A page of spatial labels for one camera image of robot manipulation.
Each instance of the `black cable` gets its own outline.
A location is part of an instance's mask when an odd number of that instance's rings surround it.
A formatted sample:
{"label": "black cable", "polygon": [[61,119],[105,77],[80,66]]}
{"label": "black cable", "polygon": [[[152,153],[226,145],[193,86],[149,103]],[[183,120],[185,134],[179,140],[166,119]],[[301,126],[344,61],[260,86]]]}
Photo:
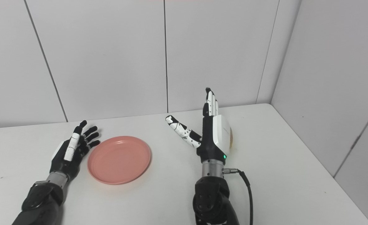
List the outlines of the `black cable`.
{"label": "black cable", "polygon": [[251,184],[249,183],[248,178],[246,177],[245,173],[243,171],[238,170],[239,175],[244,180],[246,187],[248,188],[249,193],[249,225],[253,225],[254,223],[254,203],[252,199],[252,191],[251,191]]}

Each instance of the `white table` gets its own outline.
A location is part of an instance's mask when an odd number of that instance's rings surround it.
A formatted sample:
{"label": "white table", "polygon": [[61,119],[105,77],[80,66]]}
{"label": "white table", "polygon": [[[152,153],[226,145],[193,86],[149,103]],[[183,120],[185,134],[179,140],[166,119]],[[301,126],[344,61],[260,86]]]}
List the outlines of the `white table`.
{"label": "white table", "polygon": [[[226,167],[247,174],[255,225],[368,225],[330,174],[268,104],[221,108],[234,133]],[[198,133],[201,111],[172,113]],[[131,135],[151,148],[148,170],[124,185],[106,185],[88,173],[86,157],[68,187],[64,225],[191,225],[192,198],[201,176],[195,150],[166,124],[168,114],[89,121],[100,140]],[[77,122],[0,128],[0,225],[11,224],[31,185],[48,175],[52,153]],[[226,175],[241,225],[249,223],[246,187]]]}

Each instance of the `pink plate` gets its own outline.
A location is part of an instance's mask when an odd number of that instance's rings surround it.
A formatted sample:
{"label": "pink plate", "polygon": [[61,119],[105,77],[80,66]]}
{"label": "pink plate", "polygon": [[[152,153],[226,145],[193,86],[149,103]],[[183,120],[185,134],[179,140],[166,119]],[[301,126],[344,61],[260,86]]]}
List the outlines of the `pink plate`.
{"label": "pink plate", "polygon": [[88,170],[102,183],[120,185],[138,178],[150,160],[151,150],[143,140],[119,136],[105,140],[92,151]]}

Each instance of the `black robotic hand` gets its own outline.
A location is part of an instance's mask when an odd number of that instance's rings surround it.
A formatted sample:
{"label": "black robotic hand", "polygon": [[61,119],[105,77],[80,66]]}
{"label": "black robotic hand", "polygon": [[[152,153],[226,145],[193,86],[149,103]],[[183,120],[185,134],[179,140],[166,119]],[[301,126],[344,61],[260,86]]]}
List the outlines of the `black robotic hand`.
{"label": "black robotic hand", "polygon": [[87,121],[82,121],[74,129],[71,138],[62,142],[52,159],[46,181],[37,181],[30,188],[21,206],[21,212],[12,225],[54,225],[60,206],[64,202],[64,187],[79,172],[83,157],[100,141],[92,141],[99,136],[98,127],[93,126],[83,134]]}
{"label": "black robotic hand", "polygon": [[97,146],[100,141],[93,139],[99,137],[97,126],[93,126],[85,131],[83,128],[87,125],[87,121],[82,121],[79,126],[74,129],[70,139],[65,140],[57,149],[57,152],[52,159],[50,173],[61,172],[67,175],[68,180],[73,180],[79,172],[80,163],[89,150]]}
{"label": "black robotic hand", "polygon": [[172,115],[166,117],[169,126],[188,144],[196,148],[196,154],[205,160],[217,160],[225,165],[231,148],[231,128],[223,115],[213,91],[206,88],[206,102],[203,108],[202,137]]}
{"label": "black robotic hand", "polygon": [[202,137],[169,115],[169,126],[188,144],[196,148],[202,162],[202,178],[195,184],[192,206],[197,225],[238,225],[238,218],[229,201],[230,190],[224,174],[239,172],[224,168],[231,147],[231,128],[210,88],[206,88],[203,107]]}

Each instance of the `black forearm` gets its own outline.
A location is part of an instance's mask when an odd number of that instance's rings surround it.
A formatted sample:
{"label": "black forearm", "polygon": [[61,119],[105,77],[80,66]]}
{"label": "black forearm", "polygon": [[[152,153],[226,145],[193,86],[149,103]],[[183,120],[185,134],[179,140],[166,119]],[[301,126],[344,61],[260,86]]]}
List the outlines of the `black forearm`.
{"label": "black forearm", "polygon": [[53,225],[64,201],[66,182],[67,176],[62,173],[51,173],[46,181],[36,182],[12,225]]}

